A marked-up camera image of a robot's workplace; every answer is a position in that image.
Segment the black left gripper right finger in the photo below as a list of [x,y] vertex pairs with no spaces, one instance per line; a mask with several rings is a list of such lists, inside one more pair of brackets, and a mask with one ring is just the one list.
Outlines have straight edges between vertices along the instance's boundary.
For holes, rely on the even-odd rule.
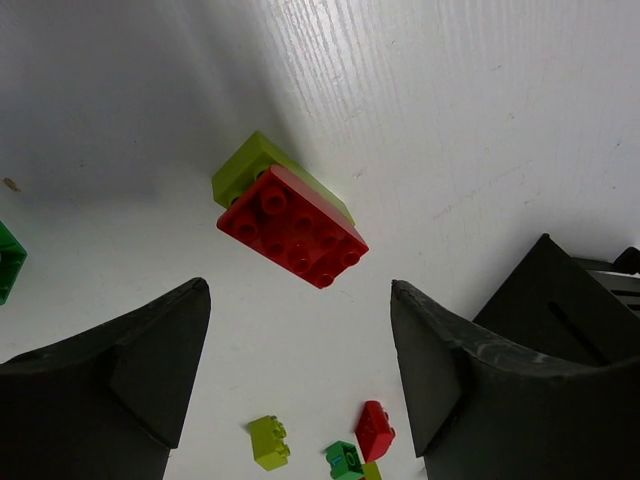
[[514,343],[391,285],[415,454],[431,479],[635,479],[639,362],[592,367]]

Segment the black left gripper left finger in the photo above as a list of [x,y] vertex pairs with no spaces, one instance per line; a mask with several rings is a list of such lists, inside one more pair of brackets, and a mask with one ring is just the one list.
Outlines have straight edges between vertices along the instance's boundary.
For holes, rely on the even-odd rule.
[[2,363],[2,478],[163,478],[210,314],[209,286],[196,277]]

